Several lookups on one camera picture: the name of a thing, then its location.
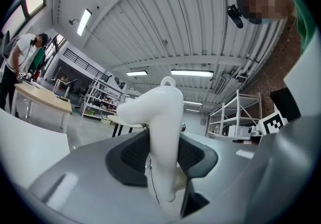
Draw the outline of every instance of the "window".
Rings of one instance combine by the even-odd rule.
[[[36,11],[44,7],[44,5],[44,0],[15,0],[4,19],[5,24],[1,29],[2,35],[9,30],[10,37],[14,37],[33,17]]]
[[[46,60],[48,58],[50,58],[50,56],[52,56],[52,54],[54,53],[54,51],[56,50],[54,43],[51,43],[50,46],[48,47],[48,49],[46,50],[45,54],[46,54]]]
[[[63,42],[64,39],[65,38],[62,35],[58,34],[58,36],[57,36],[57,44],[58,44],[58,46],[60,46],[61,42]]]
[[[58,50],[59,50],[59,48],[66,41],[66,39],[60,34],[58,34],[57,36],[55,36],[53,38],[53,40],[47,45],[47,49],[46,49],[46,52],[45,52],[46,60],[57,52],[56,51],[56,47],[55,47],[55,41],[57,42]]]
[[[8,30],[10,32],[10,38],[12,38],[22,24],[26,21],[22,7],[19,6],[9,17],[7,22],[1,29],[2,33],[5,34]]]
[[[26,0],[28,14],[31,15],[36,9],[44,4],[44,0]]]

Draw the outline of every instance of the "black monitor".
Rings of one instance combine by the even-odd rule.
[[[290,122],[301,117],[296,102],[288,88],[273,91],[271,92],[270,97],[280,111],[282,117],[286,118],[287,121]]]

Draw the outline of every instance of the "wooden table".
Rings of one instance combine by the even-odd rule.
[[[120,125],[120,128],[119,128],[119,132],[118,132],[118,136],[120,136],[121,134],[121,130],[122,130],[122,127],[123,126],[128,126],[130,127],[129,129],[129,133],[132,132],[132,129],[133,128],[141,128],[141,124],[135,124],[135,125],[131,125],[131,124],[127,124],[125,121],[123,121],[119,116],[115,116],[115,115],[108,115],[107,118],[109,118],[112,122],[115,122],[115,128],[114,128],[114,132],[112,134],[112,137],[115,137],[116,136],[116,132],[117,132],[117,129],[118,129],[118,125]]]
[[[29,99],[27,116],[30,116],[32,102],[54,109],[63,114],[60,128],[63,129],[64,134],[67,132],[69,116],[72,112],[71,104],[69,101],[63,101],[57,98],[57,96],[53,92],[45,88],[37,88],[34,85],[31,86],[26,84],[15,84],[15,87],[16,89],[11,110],[12,115],[16,114],[17,95],[18,93],[20,93]]]

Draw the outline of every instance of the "brick wall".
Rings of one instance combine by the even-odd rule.
[[[296,29],[296,19],[289,17],[270,57],[255,77],[240,91],[245,94],[261,93],[263,118],[274,112],[274,104],[270,98],[270,93],[286,87],[283,79],[300,56],[300,35]],[[258,117],[256,114],[258,105],[247,109],[247,111],[254,118]]]

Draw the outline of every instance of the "white table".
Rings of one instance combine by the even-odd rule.
[[[37,88],[34,85],[15,84],[15,87],[16,89],[11,110],[12,115],[16,114],[17,95],[19,93],[29,99],[27,116],[30,116],[31,114],[32,102],[56,110],[63,114],[60,127],[63,129],[63,133],[67,132],[68,121],[70,113],[72,112],[69,101],[63,101],[57,98],[53,92],[45,88]]]
[[[116,132],[117,132],[117,129],[118,129],[118,125],[120,125],[120,128],[119,128],[119,132],[118,132],[118,136],[120,136],[121,134],[121,130],[122,130],[122,127],[123,126],[128,126],[130,127],[129,129],[129,133],[132,132],[132,129],[133,128],[141,128],[141,124],[135,124],[135,125],[131,125],[131,124],[127,124],[125,121],[123,121],[119,116],[115,116],[115,115],[108,115],[107,118],[109,118],[112,122],[115,122],[115,128],[114,128],[114,132],[112,134],[112,137],[115,137],[116,136]]]
[[[0,157],[9,178],[28,189],[70,153],[67,135],[24,122],[0,109]]]
[[[61,79],[59,79],[59,78],[58,78],[58,79],[56,80],[56,83],[55,83],[54,89],[52,90],[52,92],[53,92],[53,93],[56,93],[57,88],[60,86],[60,83],[66,84],[67,82],[65,82],[65,81],[63,81],[63,80],[61,80]],[[67,88],[67,90],[66,90],[66,92],[65,92],[65,96],[64,96],[64,97],[66,97],[66,96],[67,96],[67,93],[68,93],[68,91],[69,91],[69,88],[70,88],[70,87],[68,87],[68,88]]]

